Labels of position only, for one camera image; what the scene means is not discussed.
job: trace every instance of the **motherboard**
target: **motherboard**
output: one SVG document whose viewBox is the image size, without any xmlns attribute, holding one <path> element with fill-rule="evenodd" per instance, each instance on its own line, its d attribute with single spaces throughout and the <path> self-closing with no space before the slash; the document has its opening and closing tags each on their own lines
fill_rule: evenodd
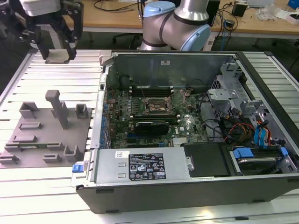
<svg viewBox="0 0 299 224">
<path fill-rule="evenodd" d="M 129 91 L 108 89 L 112 148 L 179 147 L 208 141 L 197 110 L 199 94 L 174 89 L 167 97 L 148 97 L 144 92 L 135 97 Z"/>
</svg>

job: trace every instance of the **black electronic device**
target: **black electronic device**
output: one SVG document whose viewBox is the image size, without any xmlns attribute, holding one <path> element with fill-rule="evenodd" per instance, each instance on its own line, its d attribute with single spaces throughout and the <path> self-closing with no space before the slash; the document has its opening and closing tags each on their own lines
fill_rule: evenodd
<svg viewBox="0 0 299 224">
<path fill-rule="evenodd" d="M 234 171 L 226 144 L 190 142 L 181 146 L 184 147 L 186 156 L 192 160 L 193 170 L 189 171 L 191 177 L 238 175 Z"/>
<path fill-rule="evenodd" d="M 217 11 L 219 9 L 220 0 L 209 0 L 209 3 L 206 7 L 206 12 L 209 15 L 209 19 L 207 20 L 208 25 L 213 26 L 215 17 L 217 15 Z"/>
<path fill-rule="evenodd" d="M 226 28 L 233 28 L 234 25 L 235 25 L 235 22 L 232 21 L 232 20 L 225 20 L 225 21 L 224 21 L 224 26 L 225 26 Z"/>
<path fill-rule="evenodd" d="M 248 7 L 248 4 L 243 4 L 243 3 L 236 2 L 234 4 L 233 10 L 232 10 L 232 14 L 234 16 L 240 16 L 240 17 L 242 17 L 244 15 L 247 7 Z"/>
<path fill-rule="evenodd" d="M 168 122 L 138 122 L 135 124 L 134 132 L 139 135 L 165 135 L 168 133 Z"/>
</svg>

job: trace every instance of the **blue latch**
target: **blue latch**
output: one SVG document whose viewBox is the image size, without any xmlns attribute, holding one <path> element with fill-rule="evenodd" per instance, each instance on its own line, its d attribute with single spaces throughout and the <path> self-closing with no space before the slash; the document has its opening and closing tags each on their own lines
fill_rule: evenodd
<svg viewBox="0 0 299 224">
<path fill-rule="evenodd" d="M 84 172 L 84 165 L 75 164 L 71 170 L 73 173 L 83 173 Z"/>
<path fill-rule="evenodd" d="M 281 147 L 281 148 L 280 148 L 280 151 L 281 151 L 282 155 L 284 155 L 284 156 L 287 156 L 287 155 L 288 155 L 288 151 L 286 150 L 285 147 Z"/>
<path fill-rule="evenodd" d="M 254 157 L 250 148 L 237 148 L 233 151 L 233 153 L 236 159 L 243 157 Z"/>
</svg>

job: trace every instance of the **blue tab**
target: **blue tab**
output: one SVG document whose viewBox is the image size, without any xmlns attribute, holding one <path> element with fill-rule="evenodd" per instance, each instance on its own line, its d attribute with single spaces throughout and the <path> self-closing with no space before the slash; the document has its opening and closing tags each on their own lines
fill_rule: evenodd
<svg viewBox="0 0 299 224">
<path fill-rule="evenodd" d="M 260 130 L 259 130 L 259 125 L 258 126 L 256 126 L 256 132 L 254 133 L 254 143 L 258 143 L 258 133 L 260 132 Z"/>
<path fill-rule="evenodd" d="M 236 159 L 239 159 L 241 157 L 241 155 L 240 155 L 240 153 L 239 153 L 238 150 L 234 150 L 233 154 L 234 154 L 234 156 L 235 156 Z"/>
<path fill-rule="evenodd" d="M 280 148 L 280 151 L 281 151 L 282 155 L 284 155 L 284 156 L 287 156 L 287 155 L 288 155 L 288 151 L 286 150 L 285 147 L 281 147 L 281 148 Z"/>
<path fill-rule="evenodd" d="M 250 148 L 237 148 L 233 151 L 236 159 L 244 157 L 254 157 Z"/>
<path fill-rule="evenodd" d="M 261 133 L 260 141 L 259 141 L 259 146 L 263 146 L 264 148 L 266 148 L 265 143 L 264 143 L 266 133 L 267 133 L 266 130 L 262 129 L 262 133 Z"/>
<path fill-rule="evenodd" d="M 71 170 L 73 173 L 83 173 L 84 172 L 84 165 L 75 164 Z"/>
</svg>

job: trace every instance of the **white sticker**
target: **white sticker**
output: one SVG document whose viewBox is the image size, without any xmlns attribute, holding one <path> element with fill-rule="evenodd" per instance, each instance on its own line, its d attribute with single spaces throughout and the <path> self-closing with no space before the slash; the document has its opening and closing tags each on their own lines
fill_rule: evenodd
<svg viewBox="0 0 299 224">
<path fill-rule="evenodd" d="M 161 65 L 170 65 L 170 61 L 161 61 Z"/>
<path fill-rule="evenodd" d="M 116 151 L 115 152 L 115 157 L 116 158 L 129 158 L 129 151 Z"/>
</svg>

